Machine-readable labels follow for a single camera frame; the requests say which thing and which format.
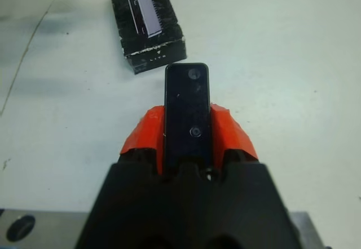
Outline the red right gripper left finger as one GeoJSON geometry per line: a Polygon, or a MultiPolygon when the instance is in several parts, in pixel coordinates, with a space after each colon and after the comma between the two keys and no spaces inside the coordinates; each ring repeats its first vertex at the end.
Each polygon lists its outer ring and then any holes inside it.
{"type": "Polygon", "coordinates": [[[163,155],[164,155],[164,117],[165,107],[162,105],[154,106],[149,109],[140,119],[137,126],[125,140],[120,151],[120,155],[125,155],[129,151],[151,149],[155,151],[155,163],[157,174],[163,172],[163,155]]]}

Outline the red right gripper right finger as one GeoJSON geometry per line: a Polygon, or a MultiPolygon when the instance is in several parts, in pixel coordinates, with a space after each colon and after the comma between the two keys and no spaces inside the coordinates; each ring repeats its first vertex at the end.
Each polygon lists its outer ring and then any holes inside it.
{"type": "Polygon", "coordinates": [[[210,106],[213,167],[222,171],[231,162],[258,163],[250,137],[232,117],[229,109],[210,106]]]}

